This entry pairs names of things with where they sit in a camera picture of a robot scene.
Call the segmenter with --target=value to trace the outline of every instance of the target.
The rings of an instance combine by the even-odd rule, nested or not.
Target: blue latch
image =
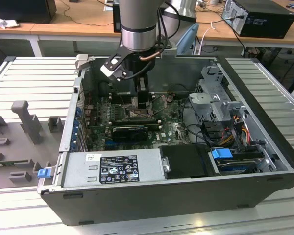
[[[82,109],[79,107],[76,107],[76,114],[81,115],[81,113],[82,113]]]
[[[51,169],[40,169],[37,177],[38,179],[51,178]]]
[[[216,148],[211,153],[214,159],[233,158],[233,155],[229,148]]]

